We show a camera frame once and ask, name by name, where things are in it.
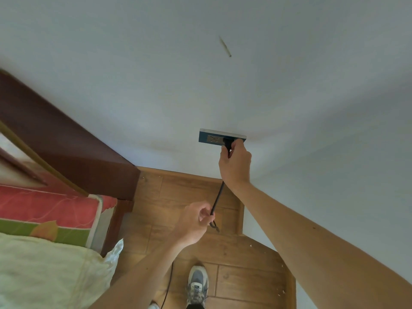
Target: outlet cover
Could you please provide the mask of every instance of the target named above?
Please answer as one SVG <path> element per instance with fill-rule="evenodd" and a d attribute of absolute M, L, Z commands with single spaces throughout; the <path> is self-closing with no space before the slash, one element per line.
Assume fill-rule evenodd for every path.
<path fill-rule="evenodd" d="M 199 142 L 214 144 L 214 145 L 224 145 L 223 139 L 242 139 L 243 142 L 246 141 L 246 135 L 227 133 L 222 131 L 200 129 L 199 131 Z"/>

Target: shoe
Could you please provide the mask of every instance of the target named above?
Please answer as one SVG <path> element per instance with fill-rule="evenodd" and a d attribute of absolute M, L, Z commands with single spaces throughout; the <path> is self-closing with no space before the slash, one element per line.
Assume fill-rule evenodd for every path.
<path fill-rule="evenodd" d="M 207 290 L 209 288 L 209 278 L 205 267 L 193 266 L 190 270 L 188 280 L 188 303 L 201 304 L 205 307 L 205 301 L 207 297 Z"/>
<path fill-rule="evenodd" d="M 148 309 L 160 309 L 160 308 L 155 302 L 153 302 L 153 303 L 150 304 Z"/>

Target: forearm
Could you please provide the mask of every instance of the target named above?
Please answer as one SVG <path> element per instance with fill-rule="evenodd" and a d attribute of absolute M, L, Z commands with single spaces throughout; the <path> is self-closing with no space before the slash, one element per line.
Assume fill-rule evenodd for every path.
<path fill-rule="evenodd" d="M 90 308 L 147 309 L 184 245 L 173 235 L 121 277 Z"/>
<path fill-rule="evenodd" d="M 319 309 L 410 307 L 412 286 L 373 257 L 251 184 L 232 191 Z"/>

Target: person's left arm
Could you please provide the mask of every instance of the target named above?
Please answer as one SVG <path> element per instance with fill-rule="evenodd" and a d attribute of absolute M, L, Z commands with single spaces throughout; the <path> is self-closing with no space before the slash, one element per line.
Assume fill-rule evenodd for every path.
<path fill-rule="evenodd" d="M 196 243 L 214 220 L 206 201 L 187 206 L 164 243 L 143 258 L 90 306 L 96 308 L 147 309 L 173 260 Z"/>

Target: green stripe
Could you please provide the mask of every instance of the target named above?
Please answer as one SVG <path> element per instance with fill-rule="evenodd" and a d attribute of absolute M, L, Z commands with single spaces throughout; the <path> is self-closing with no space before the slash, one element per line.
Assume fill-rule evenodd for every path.
<path fill-rule="evenodd" d="M 0 232 L 10 235 L 29 236 L 36 226 L 38 226 L 36 223 L 0 219 Z M 59 228 L 55 242 L 85 247 L 89 233 L 90 229 Z"/>

